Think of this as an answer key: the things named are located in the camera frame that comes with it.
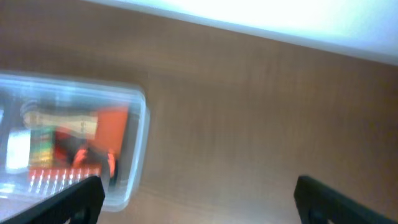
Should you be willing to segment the orange bit holder strip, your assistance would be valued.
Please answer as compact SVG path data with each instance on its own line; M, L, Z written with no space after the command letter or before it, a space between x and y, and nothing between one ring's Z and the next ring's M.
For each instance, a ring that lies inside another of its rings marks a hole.
M101 166L77 168L35 167L29 169L28 192L37 195L53 195L91 176L100 176Z

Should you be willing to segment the long nose pliers orange black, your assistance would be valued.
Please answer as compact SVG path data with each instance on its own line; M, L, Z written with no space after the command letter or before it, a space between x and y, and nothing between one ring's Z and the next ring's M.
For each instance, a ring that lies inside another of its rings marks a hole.
M71 165L73 167L99 167L100 174L109 179L109 186L116 185L119 160L112 151L98 151L95 147L82 146L74 153Z

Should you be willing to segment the orange scraper wooden handle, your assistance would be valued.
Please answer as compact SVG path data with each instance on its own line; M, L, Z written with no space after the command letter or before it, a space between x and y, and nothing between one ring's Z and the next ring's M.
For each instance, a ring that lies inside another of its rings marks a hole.
M54 128L120 156L128 112L127 106L105 107L85 114L50 114L31 110L22 115L22 120L27 128Z

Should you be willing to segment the red diagonal cutters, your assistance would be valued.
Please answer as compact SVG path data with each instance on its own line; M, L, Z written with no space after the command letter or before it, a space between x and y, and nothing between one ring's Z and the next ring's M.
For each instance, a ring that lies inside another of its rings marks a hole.
M72 137L67 133L56 131L54 146L55 164L61 167L71 167L74 160Z

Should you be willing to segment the clear plastic container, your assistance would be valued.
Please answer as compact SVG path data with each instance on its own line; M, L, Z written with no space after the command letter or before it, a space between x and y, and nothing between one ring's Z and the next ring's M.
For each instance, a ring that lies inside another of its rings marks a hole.
M1 216L13 215L53 195L28 192L29 170L6 172L6 144L14 129L30 129L22 115L31 110L50 114L85 114L111 106L129 108L115 186L109 179L98 176L104 189L103 210L119 212L129 203L139 186L145 155L150 114L144 93L135 86L66 80L48 75L1 72ZM86 139L72 137L72 152L94 146Z

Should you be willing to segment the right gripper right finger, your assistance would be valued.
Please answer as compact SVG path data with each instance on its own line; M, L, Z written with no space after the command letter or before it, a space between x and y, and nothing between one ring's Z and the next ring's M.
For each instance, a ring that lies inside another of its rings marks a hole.
M294 200L302 224L397 224L307 175L298 177Z

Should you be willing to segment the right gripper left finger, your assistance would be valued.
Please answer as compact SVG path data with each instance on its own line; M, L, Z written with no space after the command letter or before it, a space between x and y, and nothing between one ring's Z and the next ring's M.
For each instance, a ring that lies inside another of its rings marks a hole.
M101 179L91 176L3 222L96 224L104 198Z

